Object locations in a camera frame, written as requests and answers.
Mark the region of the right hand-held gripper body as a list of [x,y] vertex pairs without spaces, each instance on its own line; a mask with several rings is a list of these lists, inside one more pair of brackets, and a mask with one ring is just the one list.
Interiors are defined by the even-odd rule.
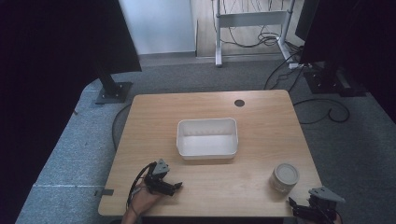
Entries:
[[314,212],[312,220],[319,224],[333,224],[337,215],[336,205],[346,200],[324,186],[310,189],[308,193],[309,206]]

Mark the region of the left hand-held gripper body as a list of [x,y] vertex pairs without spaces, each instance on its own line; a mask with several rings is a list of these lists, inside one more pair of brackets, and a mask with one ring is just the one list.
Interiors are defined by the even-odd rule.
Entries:
[[150,192],[162,193],[163,189],[170,189],[172,186],[163,181],[169,172],[169,167],[163,159],[152,162],[149,165],[148,173],[144,177],[144,182]]

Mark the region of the person's left hand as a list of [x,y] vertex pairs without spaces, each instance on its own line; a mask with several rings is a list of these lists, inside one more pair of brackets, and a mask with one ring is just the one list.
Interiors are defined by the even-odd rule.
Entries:
[[133,190],[133,195],[129,204],[129,209],[133,215],[142,215],[147,212],[156,202],[163,197],[159,193],[150,193],[144,182],[141,182]]

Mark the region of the white plastic bin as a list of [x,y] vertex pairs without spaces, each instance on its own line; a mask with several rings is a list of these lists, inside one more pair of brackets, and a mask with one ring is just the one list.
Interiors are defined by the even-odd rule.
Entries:
[[238,150],[236,120],[181,120],[177,125],[177,150],[184,160],[232,159]]

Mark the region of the black stand base with holes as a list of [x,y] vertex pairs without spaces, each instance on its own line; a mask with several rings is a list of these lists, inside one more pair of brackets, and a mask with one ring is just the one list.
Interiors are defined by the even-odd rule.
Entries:
[[363,97],[368,92],[346,72],[332,75],[324,71],[304,73],[304,78],[313,94],[339,94],[342,97]]

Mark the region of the black curtain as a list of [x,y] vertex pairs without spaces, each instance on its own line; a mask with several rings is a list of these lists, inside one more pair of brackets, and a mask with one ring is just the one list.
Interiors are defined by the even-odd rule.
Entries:
[[396,123],[396,0],[319,0],[300,63],[346,72]]
[[0,0],[0,224],[14,224],[83,89],[140,68],[120,0]]

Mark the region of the black monitor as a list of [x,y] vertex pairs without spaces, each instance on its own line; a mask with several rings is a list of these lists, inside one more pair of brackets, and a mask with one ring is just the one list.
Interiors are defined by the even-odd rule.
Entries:
[[303,41],[307,39],[310,27],[315,18],[319,0],[304,0],[300,18],[297,23],[295,34]]

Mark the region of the black stand with base plate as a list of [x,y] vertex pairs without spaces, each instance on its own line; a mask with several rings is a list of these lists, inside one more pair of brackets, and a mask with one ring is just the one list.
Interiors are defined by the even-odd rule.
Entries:
[[99,80],[102,89],[95,101],[97,105],[124,103],[133,86],[132,82],[116,82],[111,75],[106,74],[100,74]]

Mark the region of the white metal desk frame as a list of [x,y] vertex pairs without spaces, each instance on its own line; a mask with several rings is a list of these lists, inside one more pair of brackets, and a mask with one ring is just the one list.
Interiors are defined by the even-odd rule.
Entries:
[[215,0],[216,6],[214,12],[214,28],[216,31],[216,46],[215,46],[215,65],[222,67],[222,46],[221,29],[222,28],[235,28],[235,27],[252,27],[252,26],[268,26],[279,25],[281,33],[276,38],[280,52],[284,60],[289,64],[289,68],[297,65],[292,60],[292,55],[287,49],[286,36],[290,28],[290,21],[292,18],[294,5],[296,0],[290,0],[289,7],[286,10],[275,11],[258,11],[258,12],[245,12],[236,14],[222,14],[220,12],[220,0]]

